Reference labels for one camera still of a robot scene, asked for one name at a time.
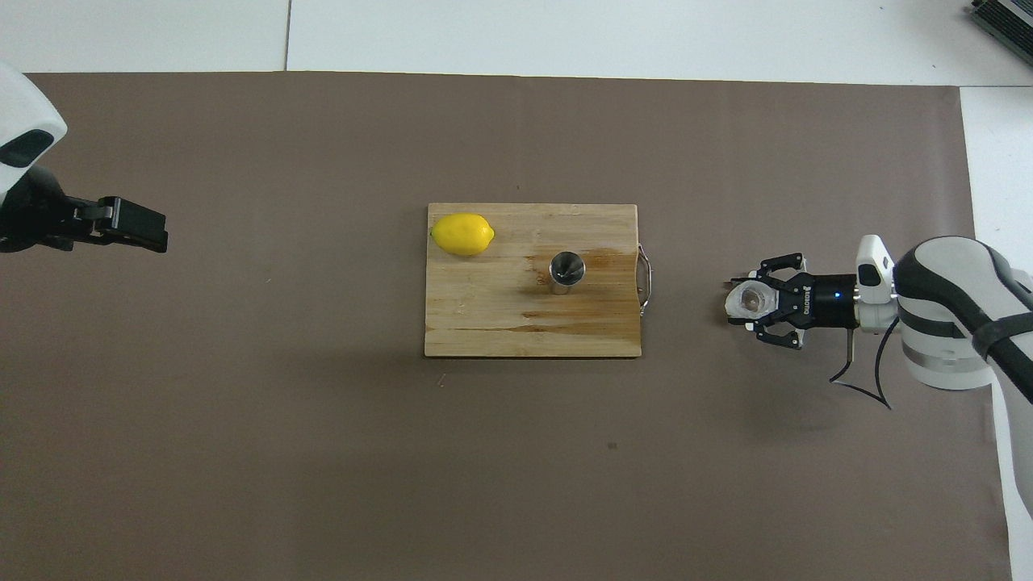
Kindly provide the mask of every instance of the wood grain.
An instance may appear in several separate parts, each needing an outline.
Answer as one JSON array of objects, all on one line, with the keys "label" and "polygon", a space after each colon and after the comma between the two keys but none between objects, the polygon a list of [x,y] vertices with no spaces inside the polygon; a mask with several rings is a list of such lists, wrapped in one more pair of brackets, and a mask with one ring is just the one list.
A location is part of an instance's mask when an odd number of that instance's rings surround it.
[{"label": "wood grain", "polygon": [[[430,238],[447,214],[484,216],[495,239],[476,256]],[[549,263],[568,250],[585,278],[550,290]],[[428,357],[638,357],[637,207],[630,204],[431,204],[427,238]]]}]

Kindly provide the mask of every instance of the cable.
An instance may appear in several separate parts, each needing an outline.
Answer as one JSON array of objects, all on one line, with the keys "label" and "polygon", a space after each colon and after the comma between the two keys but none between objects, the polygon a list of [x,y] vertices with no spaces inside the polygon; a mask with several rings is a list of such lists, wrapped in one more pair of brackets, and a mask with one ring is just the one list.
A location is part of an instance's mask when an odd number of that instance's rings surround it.
[{"label": "cable", "polygon": [[898,316],[895,317],[894,322],[889,324],[889,327],[886,328],[886,334],[882,336],[882,342],[879,343],[879,350],[875,354],[875,388],[879,390],[879,398],[881,398],[880,401],[882,401],[882,404],[886,406],[886,409],[893,409],[893,407],[889,405],[889,402],[886,401],[885,394],[882,393],[882,381],[879,380],[879,365],[882,363],[882,350],[886,348],[886,342],[889,340],[889,335],[893,334],[894,329],[900,322],[901,319]]},{"label": "cable", "polygon": [[850,368],[850,364],[853,363],[853,329],[847,329],[846,332],[846,349],[847,349],[846,364],[843,365],[843,369],[839,370],[839,373],[828,378],[828,383],[836,384],[837,386],[843,386],[844,388],[850,388],[855,392],[863,393],[868,397],[874,399],[875,401],[878,401],[882,405],[885,405],[886,409],[893,409],[893,406],[890,406],[889,402],[886,401],[886,396],[882,393],[882,383],[879,381],[879,363],[882,361],[882,349],[885,348],[886,341],[889,339],[889,334],[894,332],[894,328],[897,327],[897,323],[899,320],[900,320],[899,318],[895,318],[894,322],[886,329],[886,334],[885,336],[882,337],[882,342],[879,343],[879,351],[875,356],[875,387],[879,391],[878,395],[873,394],[868,390],[863,390],[857,386],[853,386],[847,384],[846,381],[839,380],[839,378],[842,377],[844,373],[846,373],[846,370]]}]

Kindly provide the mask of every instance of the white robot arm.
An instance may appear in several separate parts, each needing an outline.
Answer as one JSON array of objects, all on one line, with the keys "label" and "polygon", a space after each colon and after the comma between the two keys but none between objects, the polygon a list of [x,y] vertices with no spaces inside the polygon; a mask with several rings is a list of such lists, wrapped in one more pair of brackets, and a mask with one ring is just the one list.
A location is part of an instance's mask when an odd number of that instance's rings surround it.
[{"label": "white robot arm", "polygon": [[1033,284],[968,238],[935,238],[894,270],[908,369],[945,390],[997,376],[1011,427],[1019,494],[1033,514]]},{"label": "white robot arm", "polygon": [[65,195],[36,165],[67,131],[50,100],[0,62],[0,252],[36,244],[71,250],[75,242],[168,247],[165,216],[118,196],[89,202]]},{"label": "white robot arm", "polygon": [[[778,256],[763,261],[749,276],[732,279],[739,284],[725,301],[728,322],[745,325],[761,341],[801,348],[804,330],[812,327],[879,333],[899,317],[908,370],[919,381],[970,390],[989,387],[996,375],[1011,426],[1015,483],[1033,514],[1029,276],[1012,270],[992,248],[962,237],[926,241],[894,265],[882,241],[866,236],[849,275],[812,275],[804,264],[802,254]],[[771,276],[784,268],[797,273],[788,280]],[[769,327],[778,323],[796,330],[775,335]],[[866,393],[886,403],[881,393]]]}]

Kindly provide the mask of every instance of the brown table surface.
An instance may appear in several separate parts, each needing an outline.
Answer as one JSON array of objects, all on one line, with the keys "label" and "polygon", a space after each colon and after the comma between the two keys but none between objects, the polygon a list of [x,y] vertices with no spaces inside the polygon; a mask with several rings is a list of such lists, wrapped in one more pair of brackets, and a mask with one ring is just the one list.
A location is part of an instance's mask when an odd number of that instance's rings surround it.
[{"label": "brown table surface", "polygon": [[[2,257],[4,579],[1006,579],[990,393],[895,409],[722,281],[971,234],[943,87],[37,74],[169,252]],[[421,356],[431,202],[637,204],[636,360]],[[877,337],[848,378],[873,385]]]}]

